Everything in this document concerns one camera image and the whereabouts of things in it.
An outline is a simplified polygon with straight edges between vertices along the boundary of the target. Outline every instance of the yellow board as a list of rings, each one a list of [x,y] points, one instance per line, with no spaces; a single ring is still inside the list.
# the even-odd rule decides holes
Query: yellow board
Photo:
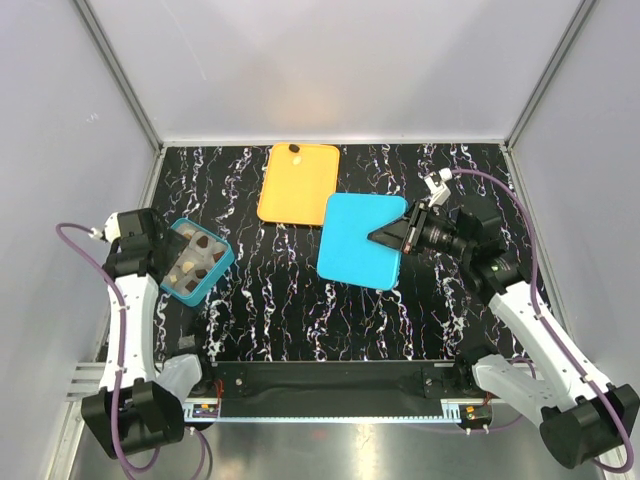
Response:
[[[265,222],[322,225],[336,192],[340,151],[330,145],[274,145],[258,203]]]

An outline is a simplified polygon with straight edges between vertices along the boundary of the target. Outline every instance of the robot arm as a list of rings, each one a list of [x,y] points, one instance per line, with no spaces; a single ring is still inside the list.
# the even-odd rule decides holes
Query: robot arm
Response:
[[[156,376],[153,356],[153,310],[158,287],[186,246],[186,239],[168,229],[151,209],[114,213],[92,237],[111,243],[104,270],[125,299],[126,331],[120,331],[120,305],[109,290],[111,321],[109,350],[100,390],[82,400],[82,417],[115,458],[110,409],[124,342],[124,371],[120,386],[118,430],[125,454],[178,442],[184,434],[182,403],[200,381],[197,355],[181,355],[165,362]]]
[[[464,390],[491,392],[539,427],[543,441],[562,465],[573,468],[621,445],[622,440],[602,401],[587,383],[605,392],[628,433],[640,407],[629,386],[615,387],[578,349],[543,303],[542,316],[564,346],[582,362],[583,377],[567,359],[532,305],[528,273],[501,245],[502,218],[483,197],[465,197],[456,221],[442,209],[449,197],[451,171],[427,179],[429,202],[419,201],[369,239],[415,254],[424,249],[447,253],[460,263],[468,289],[475,292],[520,341],[543,379],[535,380],[509,364],[495,349],[482,347],[456,359]]]

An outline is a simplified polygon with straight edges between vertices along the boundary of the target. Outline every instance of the white wall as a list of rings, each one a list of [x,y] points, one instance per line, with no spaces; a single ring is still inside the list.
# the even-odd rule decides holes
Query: white wall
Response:
[[[502,139],[579,0],[90,0],[165,140]]]
[[[636,391],[639,18],[636,0],[599,3],[515,148],[569,326],[616,384]],[[640,450],[640,425],[633,440]]]
[[[3,2],[0,65],[0,472],[40,479],[108,302],[54,225],[135,208],[152,152],[70,1]]]

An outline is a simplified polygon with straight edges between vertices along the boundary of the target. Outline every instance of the reflective metal surface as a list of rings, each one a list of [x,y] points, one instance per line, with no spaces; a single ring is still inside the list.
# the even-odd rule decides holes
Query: reflective metal surface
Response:
[[[595,480],[590,464],[569,471],[546,452],[536,429],[522,422],[490,435],[442,434],[410,425],[218,424],[205,431],[215,480]],[[457,427],[428,427],[449,432]],[[191,478],[198,440],[185,436],[162,449],[150,473],[136,478]],[[134,456],[142,465],[148,454]],[[124,479],[85,429],[73,479]]]

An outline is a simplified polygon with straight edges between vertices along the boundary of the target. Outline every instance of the black marble tabletop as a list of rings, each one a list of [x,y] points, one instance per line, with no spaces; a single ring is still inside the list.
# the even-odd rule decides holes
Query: black marble tabletop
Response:
[[[424,198],[425,178],[444,167],[478,169],[511,185],[499,145],[345,145],[339,192]],[[446,255],[404,257],[395,289],[326,281],[316,263],[320,228],[266,224],[256,214],[269,147],[168,148],[153,206],[173,223],[188,217],[224,237],[236,261],[198,308],[158,301],[155,349],[162,358],[196,333],[214,361],[412,360],[452,358],[486,341],[521,353],[509,330],[468,294]],[[452,182],[462,195],[495,201],[502,235],[523,262],[530,249],[512,201],[490,182]]]

